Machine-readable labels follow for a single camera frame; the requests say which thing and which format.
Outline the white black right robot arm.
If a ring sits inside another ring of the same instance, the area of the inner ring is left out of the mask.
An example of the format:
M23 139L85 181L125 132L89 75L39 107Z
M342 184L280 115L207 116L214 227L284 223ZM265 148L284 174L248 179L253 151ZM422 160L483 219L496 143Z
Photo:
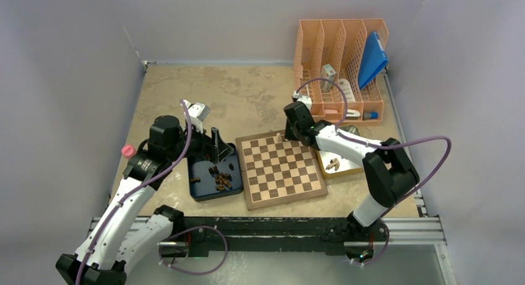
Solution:
M326 121L314 121L305 103L296 101L284 107L286 135L317 151L337 154L359 165L369 194L348 216L347 230L357 240L371 233L385 212L420 181L415 166L397 139L377 141L346 132Z

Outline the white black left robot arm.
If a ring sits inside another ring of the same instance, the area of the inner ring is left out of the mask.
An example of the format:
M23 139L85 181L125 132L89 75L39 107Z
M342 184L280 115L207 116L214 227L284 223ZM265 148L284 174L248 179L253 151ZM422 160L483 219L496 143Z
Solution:
M185 128L175 116L157 117L149 138L129 158L118 192L96 227L73 254L59 257L59 274L67 284L124 284L132 267L162 240L176 241L184 234L206 230L207 226L186 228L184 214L163 205L142 229L127 236L140 210L182 159L197 156L218 164L234 152L217 128L207 136L190 117Z

